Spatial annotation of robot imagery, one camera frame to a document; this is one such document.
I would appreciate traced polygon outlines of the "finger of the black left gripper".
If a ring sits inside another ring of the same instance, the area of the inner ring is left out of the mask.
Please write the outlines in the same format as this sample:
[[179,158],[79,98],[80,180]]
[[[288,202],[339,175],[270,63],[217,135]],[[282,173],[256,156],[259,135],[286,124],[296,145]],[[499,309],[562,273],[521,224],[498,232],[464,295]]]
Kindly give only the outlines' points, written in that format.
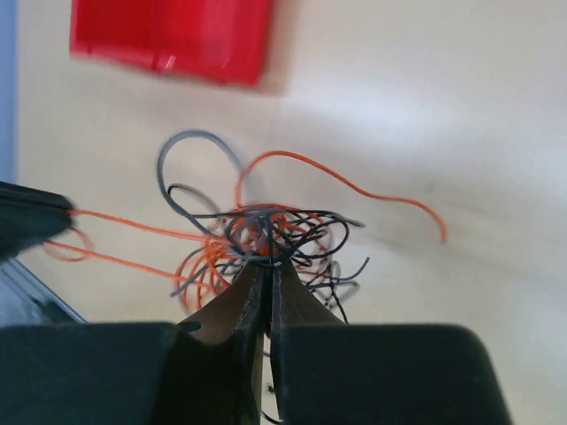
[[59,194],[1,182],[1,260],[68,230],[73,209],[73,203]]

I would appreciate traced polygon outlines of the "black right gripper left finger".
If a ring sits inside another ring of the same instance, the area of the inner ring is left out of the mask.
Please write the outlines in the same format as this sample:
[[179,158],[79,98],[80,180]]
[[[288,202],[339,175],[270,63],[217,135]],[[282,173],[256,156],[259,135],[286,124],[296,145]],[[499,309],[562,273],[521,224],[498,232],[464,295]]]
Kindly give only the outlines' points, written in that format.
[[1,326],[2,423],[259,423],[255,276],[178,324]]

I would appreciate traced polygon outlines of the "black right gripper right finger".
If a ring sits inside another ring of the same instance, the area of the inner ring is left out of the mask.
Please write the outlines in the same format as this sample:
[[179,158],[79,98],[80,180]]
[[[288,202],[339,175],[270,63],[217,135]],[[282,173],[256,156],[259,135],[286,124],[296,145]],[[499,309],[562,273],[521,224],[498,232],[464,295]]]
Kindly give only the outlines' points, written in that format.
[[471,330],[347,325],[291,264],[272,276],[270,361],[284,423],[511,423],[487,350]]

